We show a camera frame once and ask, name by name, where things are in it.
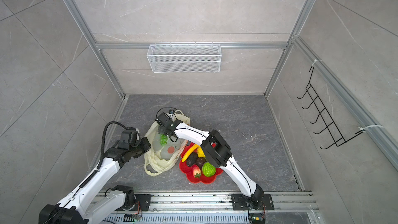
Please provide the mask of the green fake grape bunch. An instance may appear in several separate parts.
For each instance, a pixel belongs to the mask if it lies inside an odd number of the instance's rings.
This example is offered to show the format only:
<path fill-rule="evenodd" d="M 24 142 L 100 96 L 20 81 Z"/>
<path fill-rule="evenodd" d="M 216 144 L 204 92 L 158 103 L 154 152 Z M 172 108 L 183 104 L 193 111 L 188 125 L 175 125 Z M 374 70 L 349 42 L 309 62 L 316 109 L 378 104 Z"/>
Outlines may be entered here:
<path fill-rule="evenodd" d="M 160 145 L 166 146 L 168 143 L 169 137 L 167 135 L 161 134 L 160 135 Z"/>

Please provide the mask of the cream plastic bag orange prints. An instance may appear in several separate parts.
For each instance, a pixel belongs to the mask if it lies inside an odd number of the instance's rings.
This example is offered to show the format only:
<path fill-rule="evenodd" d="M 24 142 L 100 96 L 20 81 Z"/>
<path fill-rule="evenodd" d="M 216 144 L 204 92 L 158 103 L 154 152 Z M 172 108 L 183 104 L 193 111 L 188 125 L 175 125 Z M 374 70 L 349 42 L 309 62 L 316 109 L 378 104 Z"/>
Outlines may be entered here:
<path fill-rule="evenodd" d="M 151 148 L 144 154 L 144 170 L 147 175 L 155 177 L 170 170 L 178 161 L 188 141 L 180 138 L 169 138 L 166 146 L 160 145 L 159 125 L 154 122 L 145 137 Z"/>

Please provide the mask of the yellow fake banana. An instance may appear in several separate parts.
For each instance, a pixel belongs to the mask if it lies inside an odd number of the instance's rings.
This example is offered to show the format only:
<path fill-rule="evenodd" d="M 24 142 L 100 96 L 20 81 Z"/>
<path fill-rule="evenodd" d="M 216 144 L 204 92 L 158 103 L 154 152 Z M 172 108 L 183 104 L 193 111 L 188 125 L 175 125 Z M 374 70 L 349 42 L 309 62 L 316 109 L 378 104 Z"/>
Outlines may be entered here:
<path fill-rule="evenodd" d="M 196 149 L 198 149 L 200 146 L 199 145 L 197 145 L 197 144 L 194 144 L 193 146 L 191 146 L 187 151 L 186 151 L 186 153 L 184 154 L 184 156 L 182 157 L 182 162 L 185 162 L 187 159 L 188 159 L 188 157 L 196 150 Z"/>

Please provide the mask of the dark fake avocado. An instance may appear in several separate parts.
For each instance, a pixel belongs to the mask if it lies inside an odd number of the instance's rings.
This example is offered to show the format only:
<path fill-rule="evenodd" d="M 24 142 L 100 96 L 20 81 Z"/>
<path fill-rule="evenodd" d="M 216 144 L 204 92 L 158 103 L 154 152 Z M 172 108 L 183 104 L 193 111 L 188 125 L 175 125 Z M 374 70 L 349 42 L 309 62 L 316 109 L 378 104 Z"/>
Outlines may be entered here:
<path fill-rule="evenodd" d="M 196 152 L 191 153 L 188 158 L 186 159 L 186 165 L 188 167 L 192 167 L 195 165 L 196 160 L 198 158 L 198 154 Z"/>

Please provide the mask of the red flower-shaped plate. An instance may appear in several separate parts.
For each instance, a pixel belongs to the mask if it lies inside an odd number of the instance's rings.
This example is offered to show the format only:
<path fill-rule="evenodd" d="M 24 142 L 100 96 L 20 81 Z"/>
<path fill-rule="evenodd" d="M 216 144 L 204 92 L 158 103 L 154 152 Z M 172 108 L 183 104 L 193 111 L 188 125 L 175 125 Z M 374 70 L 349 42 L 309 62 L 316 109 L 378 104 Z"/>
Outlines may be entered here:
<path fill-rule="evenodd" d="M 193 143 L 189 143 L 180 156 L 179 168 L 191 183 L 212 184 L 223 172 L 211 165 L 202 148 Z"/>

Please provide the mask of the round dark brown fake fruit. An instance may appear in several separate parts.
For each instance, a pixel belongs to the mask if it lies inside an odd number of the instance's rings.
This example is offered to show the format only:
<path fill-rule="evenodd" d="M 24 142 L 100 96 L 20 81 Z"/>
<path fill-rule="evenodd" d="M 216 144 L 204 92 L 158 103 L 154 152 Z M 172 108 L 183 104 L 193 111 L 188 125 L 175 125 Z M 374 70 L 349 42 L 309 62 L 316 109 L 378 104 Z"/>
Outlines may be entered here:
<path fill-rule="evenodd" d="M 198 157 L 195 164 L 201 169 L 206 162 L 207 160 L 204 157 Z"/>

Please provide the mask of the red yellow fake apple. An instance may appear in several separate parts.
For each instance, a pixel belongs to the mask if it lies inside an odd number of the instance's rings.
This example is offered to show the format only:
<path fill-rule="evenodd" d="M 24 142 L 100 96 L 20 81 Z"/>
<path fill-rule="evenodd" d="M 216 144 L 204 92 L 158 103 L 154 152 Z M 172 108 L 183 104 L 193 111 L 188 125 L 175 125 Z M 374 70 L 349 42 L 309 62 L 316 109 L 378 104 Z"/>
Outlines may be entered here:
<path fill-rule="evenodd" d="M 200 178 L 202 175 L 202 170 L 197 165 L 193 165 L 192 166 L 192 175 L 195 178 Z"/>

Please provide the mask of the light green bumpy fake fruit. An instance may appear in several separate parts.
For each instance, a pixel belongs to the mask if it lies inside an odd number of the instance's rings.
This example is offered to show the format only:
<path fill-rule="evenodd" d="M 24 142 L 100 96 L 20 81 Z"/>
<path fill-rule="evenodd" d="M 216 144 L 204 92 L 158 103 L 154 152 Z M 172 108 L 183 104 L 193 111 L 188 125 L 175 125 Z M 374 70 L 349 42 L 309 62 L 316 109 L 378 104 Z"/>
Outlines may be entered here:
<path fill-rule="evenodd" d="M 202 166 L 202 174 L 206 177 L 212 177 L 216 174 L 216 168 L 210 163 L 205 162 Z"/>

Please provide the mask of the yellow fake lemon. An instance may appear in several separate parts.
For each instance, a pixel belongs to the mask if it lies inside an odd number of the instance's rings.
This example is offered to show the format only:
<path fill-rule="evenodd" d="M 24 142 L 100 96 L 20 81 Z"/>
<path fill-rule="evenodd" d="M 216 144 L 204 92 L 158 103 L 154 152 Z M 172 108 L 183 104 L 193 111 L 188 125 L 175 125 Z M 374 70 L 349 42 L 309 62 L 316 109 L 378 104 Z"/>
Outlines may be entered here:
<path fill-rule="evenodd" d="M 197 155 L 199 158 L 205 158 L 204 151 L 202 150 L 201 147 L 197 148 Z"/>

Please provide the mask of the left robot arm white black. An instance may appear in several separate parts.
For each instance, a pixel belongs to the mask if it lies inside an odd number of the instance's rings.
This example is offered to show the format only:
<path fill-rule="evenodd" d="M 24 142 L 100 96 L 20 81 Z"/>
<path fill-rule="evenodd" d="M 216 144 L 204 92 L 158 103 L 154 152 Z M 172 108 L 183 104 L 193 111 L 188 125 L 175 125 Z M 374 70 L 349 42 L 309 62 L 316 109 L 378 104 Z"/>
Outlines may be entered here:
<path fill-rule="evenodd" d="M 94 205 L 91 202 L 131 158 L 140 157 L 150 148 L 148 139 L 144 137 L 136 147 L 129 146 L 128 149 L 120 149 L 117 146 L 108 149 L 100 168 L 94 169 L 57 204 L 46 205 L 38 216 L 38 222 L 40 224 L 99 224 L 117 209 L 129 211 L 138 206 L 133 188 L 122 185 L 112 188 L 107 196 Z"/>

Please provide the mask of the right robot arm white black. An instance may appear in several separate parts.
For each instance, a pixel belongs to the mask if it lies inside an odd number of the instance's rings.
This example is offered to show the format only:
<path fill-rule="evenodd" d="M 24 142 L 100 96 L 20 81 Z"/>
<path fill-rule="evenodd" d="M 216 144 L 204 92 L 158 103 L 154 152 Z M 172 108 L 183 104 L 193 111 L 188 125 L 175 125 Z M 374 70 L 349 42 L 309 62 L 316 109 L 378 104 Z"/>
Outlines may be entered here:
<path fill-rule="evenodd" d="M 160 113 L 155 121 L 169 137 L 176 137 L 199 145 L 208 161 L 229 175 L 239 187 L 249 208 L 262 207 L 263 189 L 241 169 L 232 155 L 231 148 L 216 130 L 210 132 L 193 128 L 181 120 Z"/>

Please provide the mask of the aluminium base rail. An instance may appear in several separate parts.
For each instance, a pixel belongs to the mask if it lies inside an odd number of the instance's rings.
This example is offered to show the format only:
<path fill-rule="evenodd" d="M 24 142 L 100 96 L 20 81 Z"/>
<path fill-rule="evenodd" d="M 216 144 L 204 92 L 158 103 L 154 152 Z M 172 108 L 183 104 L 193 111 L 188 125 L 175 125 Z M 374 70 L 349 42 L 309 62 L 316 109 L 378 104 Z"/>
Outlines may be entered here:
<path fill-rule="evenodd" d="M 269 213 L 311 213 L 319 207 L 310 192 L 271 192 L 252 200 L 236 192 L 139 192 L 126 189 L 89 193 L 78 188 L 61 199 L 59 207 L 78 211 L 90 224 L 109 216 L 143 223 L 247 223 Z"/>

